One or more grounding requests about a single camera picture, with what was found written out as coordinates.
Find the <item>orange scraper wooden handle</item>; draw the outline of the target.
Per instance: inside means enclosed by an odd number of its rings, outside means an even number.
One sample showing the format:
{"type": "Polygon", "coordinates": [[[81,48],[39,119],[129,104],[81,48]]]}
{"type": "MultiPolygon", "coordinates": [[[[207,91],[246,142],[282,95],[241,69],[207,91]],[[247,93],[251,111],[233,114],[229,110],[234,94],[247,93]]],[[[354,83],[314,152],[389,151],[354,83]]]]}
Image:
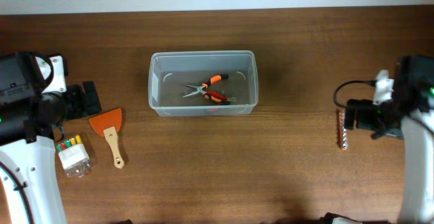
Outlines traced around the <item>orange scraper wooden handle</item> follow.
{"type": "Polygon", "coordinates": [[[94,132],[103,137],[108,143],[113,155],[114,166],[118,169],[122,169],[125,166],[125,162],[119,149],[118,136],[118,132],[122,125],[122,119],[121,108],[116,108],[89,118],[90,126],[94,132]]]}

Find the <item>socket bit rail orange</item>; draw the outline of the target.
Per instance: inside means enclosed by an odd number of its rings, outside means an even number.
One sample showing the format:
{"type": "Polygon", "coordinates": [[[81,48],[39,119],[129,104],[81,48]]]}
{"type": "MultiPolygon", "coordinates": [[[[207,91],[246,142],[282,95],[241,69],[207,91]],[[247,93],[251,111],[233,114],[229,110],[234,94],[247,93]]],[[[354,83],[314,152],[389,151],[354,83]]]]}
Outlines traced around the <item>socket bit rail orange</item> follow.
{"type": "Polygon", "coordinates": [[[342,151],[346,151],[349,148],[347,129],[344,127],[345,121],[345,111],[337,110],[337,120],[338,120],[338,145],[342,151]]]}

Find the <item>clear box coloured connectors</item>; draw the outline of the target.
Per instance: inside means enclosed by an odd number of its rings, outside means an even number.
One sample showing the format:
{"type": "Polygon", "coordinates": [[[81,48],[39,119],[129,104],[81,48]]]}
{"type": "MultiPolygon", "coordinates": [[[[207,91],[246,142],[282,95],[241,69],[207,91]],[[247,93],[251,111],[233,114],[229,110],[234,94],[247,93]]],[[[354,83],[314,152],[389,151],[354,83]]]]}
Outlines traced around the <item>clear box coloured connectors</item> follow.
{"type": "Polygon", "coordinates": [[[79,134],[56,144],[60,163],[67,177],[84,177],[91,169],[92,163],[79,134]]]}

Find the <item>clear plastic container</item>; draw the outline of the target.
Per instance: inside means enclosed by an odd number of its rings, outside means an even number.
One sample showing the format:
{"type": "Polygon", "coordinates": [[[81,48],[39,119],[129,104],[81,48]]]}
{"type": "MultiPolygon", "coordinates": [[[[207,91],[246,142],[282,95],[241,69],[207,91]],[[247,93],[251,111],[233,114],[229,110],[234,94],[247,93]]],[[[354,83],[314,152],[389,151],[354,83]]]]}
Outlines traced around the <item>clear plastic container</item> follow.
{"type": "Polygon", "coordinates": [[[149,69],[149,105],[162,117],[250,114],[258,104],[249,50],[159,52],[149,69]]]}

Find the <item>orange black needle-nose pliers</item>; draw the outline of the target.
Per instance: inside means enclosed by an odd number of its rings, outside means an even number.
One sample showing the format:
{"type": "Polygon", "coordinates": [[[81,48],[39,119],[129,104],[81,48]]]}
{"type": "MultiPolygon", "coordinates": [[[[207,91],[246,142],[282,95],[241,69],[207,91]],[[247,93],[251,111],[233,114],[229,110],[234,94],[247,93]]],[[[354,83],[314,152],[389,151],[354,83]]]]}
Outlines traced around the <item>orange black needle-nose pliers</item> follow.
{"type": "Polygon", "coordinates": [[[222,80],[225,80],[225,79],[228,79],[228,78],[229,78],[228,74],[220,74],[220,75],[215,75],[215,76],[209,78],[206,82],[203,82],[200,86],[194,86],[194,85],[185,84],[184,85],[185,87],[192,88],[192,89],[194,89],[194,91],[191,92],[191,93],[189,93],[189,94],[187,94],[187,95],[184,95],[183,98],[186,98],[186,97],[189,97],[189,96],[194,96],[196,94],[202,95],[204,92],[208,92],[208,88],[211,85],[213,85],[214,83],[217,83],[219,81],[222,81],[222,80]]]}

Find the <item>small red cutting pliers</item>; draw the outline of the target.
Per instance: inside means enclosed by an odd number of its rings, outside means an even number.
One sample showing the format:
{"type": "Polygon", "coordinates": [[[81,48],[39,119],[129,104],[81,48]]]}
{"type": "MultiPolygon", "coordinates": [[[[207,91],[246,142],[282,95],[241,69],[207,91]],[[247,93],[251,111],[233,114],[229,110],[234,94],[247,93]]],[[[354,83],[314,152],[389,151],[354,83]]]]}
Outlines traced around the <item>small red cutting pliers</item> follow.
{"type": "Polygon", "coordinates": [[[202,96],[216,105],[230,105],[237,101],[236,97],[227,97],[213,91],[204,92],[202,96]]]}

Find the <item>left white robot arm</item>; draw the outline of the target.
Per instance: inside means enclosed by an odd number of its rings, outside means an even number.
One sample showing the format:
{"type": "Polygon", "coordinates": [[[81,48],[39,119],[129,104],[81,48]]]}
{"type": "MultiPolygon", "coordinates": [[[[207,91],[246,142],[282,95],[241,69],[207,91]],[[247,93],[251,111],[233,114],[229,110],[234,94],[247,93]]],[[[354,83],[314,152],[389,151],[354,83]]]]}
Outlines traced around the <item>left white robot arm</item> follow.
{"type": "Polygon", "coordinates": [[[94,82],[66,85],[61,54],[1,57],[1,183],[13,223],[65,223],[58,188],[55,129],[98,114],[94,82]]]}

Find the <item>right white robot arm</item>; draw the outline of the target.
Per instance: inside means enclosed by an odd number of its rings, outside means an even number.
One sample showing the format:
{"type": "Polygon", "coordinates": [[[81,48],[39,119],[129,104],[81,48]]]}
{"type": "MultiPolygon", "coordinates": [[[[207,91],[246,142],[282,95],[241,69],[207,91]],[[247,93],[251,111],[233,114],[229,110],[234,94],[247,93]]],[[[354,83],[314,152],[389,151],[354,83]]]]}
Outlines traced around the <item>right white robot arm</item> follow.
{"type": "Polygon", "coordinates": [[[433,222],[433,58],[404,56],[390,77],[381,70],[363,84],[372,86],[374,97],[336,102],[340,148],[348,147],[347,131],[370,131],[373,140],[384,136],[404,141],[405,184],[400,223],[433,222]]]}

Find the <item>dark object bottom edge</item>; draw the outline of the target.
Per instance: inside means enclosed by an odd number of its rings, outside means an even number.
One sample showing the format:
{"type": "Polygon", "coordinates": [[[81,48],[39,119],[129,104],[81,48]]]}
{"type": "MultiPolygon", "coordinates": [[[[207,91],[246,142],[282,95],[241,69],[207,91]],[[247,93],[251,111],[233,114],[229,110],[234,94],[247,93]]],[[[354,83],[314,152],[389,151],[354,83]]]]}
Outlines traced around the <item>dark object bottom edge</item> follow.
{"type": "Polygon", "coordinates": [[[340,216],[339,214],[327,213],[321,218],[323,224],[362,224],[362,222],[352,220],[347,217],[340,216]]]}

